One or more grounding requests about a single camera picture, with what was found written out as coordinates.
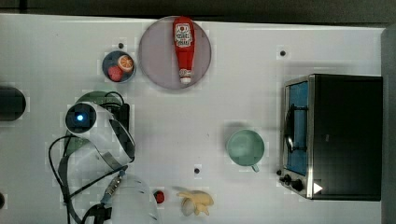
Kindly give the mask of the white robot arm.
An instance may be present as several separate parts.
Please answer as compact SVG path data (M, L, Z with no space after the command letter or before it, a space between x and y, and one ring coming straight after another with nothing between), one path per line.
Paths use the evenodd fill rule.
M69 108L65 126L86 143L61 159L58 172L76 224L161 224L152 192L127 172L135 143L112 113L91 102Z

